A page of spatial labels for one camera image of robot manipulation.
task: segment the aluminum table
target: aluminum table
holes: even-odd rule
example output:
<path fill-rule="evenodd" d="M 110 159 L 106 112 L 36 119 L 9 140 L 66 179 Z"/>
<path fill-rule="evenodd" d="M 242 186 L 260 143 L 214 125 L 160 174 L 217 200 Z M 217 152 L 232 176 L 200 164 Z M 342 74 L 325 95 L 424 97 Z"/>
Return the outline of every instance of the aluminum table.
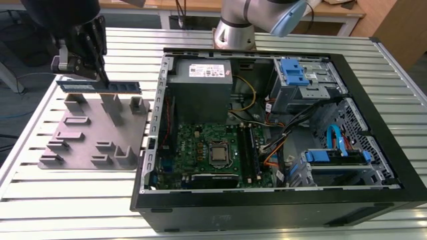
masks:
<path fill-rule="evenodd" d="M 425 183 L 427 98 L 382 45 L 361 37 L 289 35 L 277 38 L 262 33 L 256 34 L 254 40 L 258 50 L 345 56 Z M 212 33 L 108 28 L 106 42 L 109 79 L 140 81 L 142 97 L 152 100 L 162 48 L 210 48 Z M 0 170 L 1 240 L 427 239 L 427 205 L 390 212 L 352 227 L 156 233 L 138 213 L 129 211 L 134 171 L 37 168 L 38 157 L 65 109 L 64 97 L 53 82 Z"/>

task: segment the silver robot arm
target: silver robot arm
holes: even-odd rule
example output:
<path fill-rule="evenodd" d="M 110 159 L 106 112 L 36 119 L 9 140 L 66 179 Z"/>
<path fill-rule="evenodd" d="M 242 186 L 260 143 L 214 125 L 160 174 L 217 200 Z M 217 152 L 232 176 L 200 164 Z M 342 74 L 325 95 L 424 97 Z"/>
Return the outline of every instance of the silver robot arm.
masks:
<path fill-rule="evenodd" d="M 214 31 L 218 49 L 249 50 L 254 46 L 254 27 L 284 37 L 296 27 L 306 7 L 305 0 L 222 0 Z"/>

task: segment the cpu socket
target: cpu socket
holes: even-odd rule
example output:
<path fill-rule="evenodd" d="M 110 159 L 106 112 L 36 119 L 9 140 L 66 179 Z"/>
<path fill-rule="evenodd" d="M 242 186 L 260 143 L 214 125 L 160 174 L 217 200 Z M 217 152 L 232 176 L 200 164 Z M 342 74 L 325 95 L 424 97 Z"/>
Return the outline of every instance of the cpu socket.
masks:
<path fill-rule="evenodd" d="M 216 169 L 221 169 L 229 164 L 226 143 L 210 143 L 208 145 L 208 164 Z"/>

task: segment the blue cable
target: blue cable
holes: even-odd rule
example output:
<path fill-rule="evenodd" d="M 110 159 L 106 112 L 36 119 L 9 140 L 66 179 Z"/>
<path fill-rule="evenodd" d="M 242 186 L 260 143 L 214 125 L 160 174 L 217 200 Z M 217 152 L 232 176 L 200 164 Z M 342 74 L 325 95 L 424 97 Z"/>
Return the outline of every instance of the blue cable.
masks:
<path fill-rule="evenodd" d="M 333 145 L 332 145 L 332 131 L 334 133 L 334 137 L 336 137 L 336 146 L 341 152 L 341 155 L 342 156 L 348 156 L 348 153 L 345 151 L 345 145 L 344 145 L 344 138 L 341 136 L 341 130 L 338 128 L 338 126 L 336 126 L 334 124 L 330 124 L 328 127 L 326 127 L 326 132 L 325 132 L 325 145 L 326 145 L 326 148 L 330 149 L 333 148 Z"/>
<path fill-rule="evenodd" d="M 10 116 L 0 116 L 0 119 L 13 119 L 13 118 L 18 118 L 21 116 L 25 116 L 28 114 L 30 114 L 34 110 L 29 111 L 29 112 L 25 112 L 25 113 L 21 113 L 21 114 L 17 114 L 17 115 L 10 115 Z"/>

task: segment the green motherboard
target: green motherboard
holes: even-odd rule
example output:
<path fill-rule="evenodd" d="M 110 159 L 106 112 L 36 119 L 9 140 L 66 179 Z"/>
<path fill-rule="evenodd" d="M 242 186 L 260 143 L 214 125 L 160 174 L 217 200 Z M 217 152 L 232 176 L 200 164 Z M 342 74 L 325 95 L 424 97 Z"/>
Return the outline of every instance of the green motherboard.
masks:
<path fill-rule="evenodd" d="M 185 182 L 194 174 L 229 174 L 238 176 L 237 188 L 272 187 L 269 171 L 258 171 L 252 179 L 244 177 L 241 146 L 238 145 L 240 128 L 250 128 L 256 149 L 264 144 L 261 126 L 220 125 L 220 124 L 181 124 L 177 128 L 176 153 L 173 159 L 164 159 L 162 174 L 158 175 L 160 189 L 185 189 Z"/>

